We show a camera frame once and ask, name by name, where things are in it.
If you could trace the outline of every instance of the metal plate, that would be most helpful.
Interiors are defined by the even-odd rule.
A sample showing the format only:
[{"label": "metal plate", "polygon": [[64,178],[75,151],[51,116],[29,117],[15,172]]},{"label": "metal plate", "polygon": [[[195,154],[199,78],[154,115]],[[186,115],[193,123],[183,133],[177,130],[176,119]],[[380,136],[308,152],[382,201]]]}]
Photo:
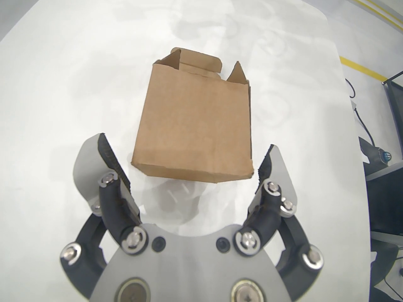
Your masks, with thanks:
[{"label": "metal plate", "polygon": [[[230,225],[207,236],[184,237],[144,224],[150,241],[166,240],[165,249],[156,253],[151,246],[138,256],[118,249],[95,287],[90,302],[114,301],[117,290],[130,278],[143,279],[150,288],[151,302],[230,301],[233,286],[241,279],[257,283],[265,301],[291,302],[276,268],[264,250],[243,257],[233,246],[239,225]],[[220,253],[219,237],[230,241],[230,250]]]}]

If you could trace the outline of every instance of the black screw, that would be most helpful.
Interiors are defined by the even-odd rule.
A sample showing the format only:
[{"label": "black screw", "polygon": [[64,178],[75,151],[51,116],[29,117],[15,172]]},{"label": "black screw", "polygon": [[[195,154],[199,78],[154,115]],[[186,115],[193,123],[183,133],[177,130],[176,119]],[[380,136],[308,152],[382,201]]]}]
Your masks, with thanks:
[{"label": "black screw", "polygon": [[227,253],[230,248],[230,243],[226,238],[218,238],[216,242],[216,247],[220,253]]},{"label": "black screw", "polygon": [[162,236],[158,236],[152,241],[151,248],[156,253],[160,253],[161,251],[163,251],[165,249],[166,245],[167,245],[167,242],[165,242],[165,239]]}]

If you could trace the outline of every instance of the cardboard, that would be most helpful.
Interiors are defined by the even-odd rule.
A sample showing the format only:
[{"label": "cardboard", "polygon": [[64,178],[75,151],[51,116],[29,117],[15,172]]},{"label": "cardboard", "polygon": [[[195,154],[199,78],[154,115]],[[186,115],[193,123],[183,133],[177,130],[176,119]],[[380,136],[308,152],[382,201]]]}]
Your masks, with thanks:
[{"label": "cardboard", "polygon": [[239,62],[182,48],[153,64],[132,165],[148,176],[202,182],[253,175],[250,88]]}]

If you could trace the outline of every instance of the box flap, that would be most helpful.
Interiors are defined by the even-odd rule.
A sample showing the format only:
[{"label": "box flap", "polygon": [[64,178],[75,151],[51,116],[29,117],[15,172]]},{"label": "box flap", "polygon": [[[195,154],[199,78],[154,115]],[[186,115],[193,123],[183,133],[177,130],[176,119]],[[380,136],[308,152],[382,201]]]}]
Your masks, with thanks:
[{"label": "box flap", "polygon": [[234,69],[232,70],[231,75],[229,75],[227,82],[239,83],[239,84],[249,84],[248,80],[243,73],[241,64],[239,61],[235,63]]},{"label": "box flap", "polygon": [[212,72],[221,72],[223,64],[219,58],[179,47],[173,48],[171,53],[178,50],[180,51],[180,63]]},{"label": "box flap", "polygon": [[179,61],[180,61],[180,49],[172,52],[163,59],[157,60],[156,62],[154,62],[154,64],[163,64],[164,66],[169,66],[179,70]]}]

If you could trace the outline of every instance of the hex bolt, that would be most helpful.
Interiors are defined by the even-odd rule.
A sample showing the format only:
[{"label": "hex bolt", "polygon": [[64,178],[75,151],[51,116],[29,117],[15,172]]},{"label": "hex bolt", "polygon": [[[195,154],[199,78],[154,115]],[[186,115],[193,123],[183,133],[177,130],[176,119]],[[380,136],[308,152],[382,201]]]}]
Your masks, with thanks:
[{"label": "hex bolt", "polygon": [[253,248],[256,245],[256,239],[250,232],[246,232],[242,234],[242,245],[245,248]]},{"label": "hex bolt", "polygon": [[269,190],[270,191],[272,191],[273,193],[276,193],[278,190],[279,190],[279,186],[278,186],[278,184],[277,183],[274,183],[274,182],[270,182],[269,184],[268,184],[268,187],[269,187]]},{"label": "hex bolt", "polygon": [[129,248],[135,248],[141,241],[141,234],[138,232],[131,232],[127,236],[126,241]]},{"label": "hex bolt", "polygon": [[113,174],[109,173],[107,175],[105,175],[104,177],[102,177],[102,182],[105,184],[111,183],[113,181]]},{"label": "hex bolt", "polygon": [[288,211],[292,210],[292,203],[289,200],[284,200],[282,204],[284,205],[286,210]]},{"label": "hex bolt", "polygon": [[63,253],[63,258],[66,261],[70,261],[76,256],[76,254],[77,254],[77,251],[73,247],[69,247]]},{"label": "hex bolt", "polygon": [[317,264],[321,260],[321,255],[317,251],[310,249],[308,258],[312,263]]}]

